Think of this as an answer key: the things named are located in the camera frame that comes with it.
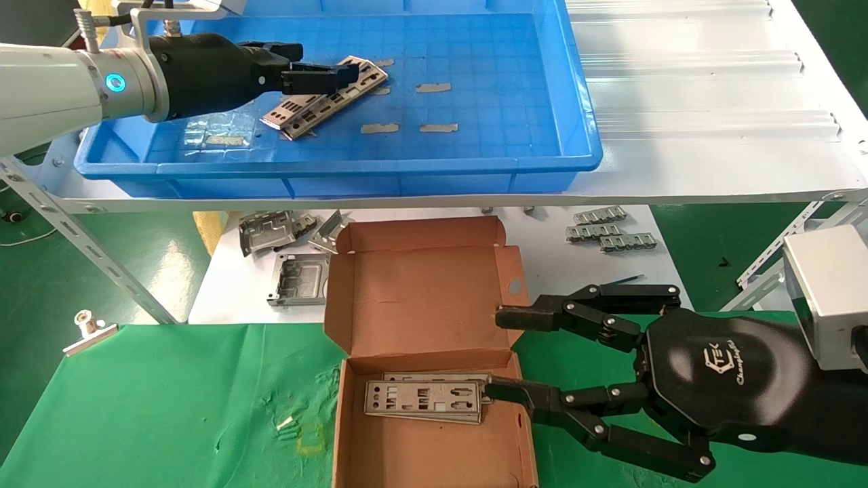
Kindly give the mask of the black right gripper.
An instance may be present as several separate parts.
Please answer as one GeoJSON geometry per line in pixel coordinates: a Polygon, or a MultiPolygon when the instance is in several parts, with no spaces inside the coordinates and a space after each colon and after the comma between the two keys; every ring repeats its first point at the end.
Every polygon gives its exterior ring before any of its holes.
{"type": "Polygon", "coordinates": [[[621,352],[642,342],[637,362],[648,369],[651,393],[641,382],[564,391],[489,379],[484,394],[521,405],[531,422],[564,430],[588,451],[692,484],[716,467],[707,439],[754,452],[866,464],[865,373],[821,369],[796,325],[673,310],[643,335],[626,319],[681,305],[675,285],[627,283],[501,306],[495,322],[502,329],[569,331],[621,352]],[[681,441],[604,422],[644,407],[681,441]]]}

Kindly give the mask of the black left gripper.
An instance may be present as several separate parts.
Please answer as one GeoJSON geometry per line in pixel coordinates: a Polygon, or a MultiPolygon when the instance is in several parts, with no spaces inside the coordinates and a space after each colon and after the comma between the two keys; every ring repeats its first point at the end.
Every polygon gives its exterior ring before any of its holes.
{"type": "Polygon", "coordinates": [[[331,95],[359,80],[354,62],[301,64],[300,43],[233,43],[213,32],[152,36],[149,43],[165,79],[167,121],[236,109],[279,90],[291,96],[331,95]]]}

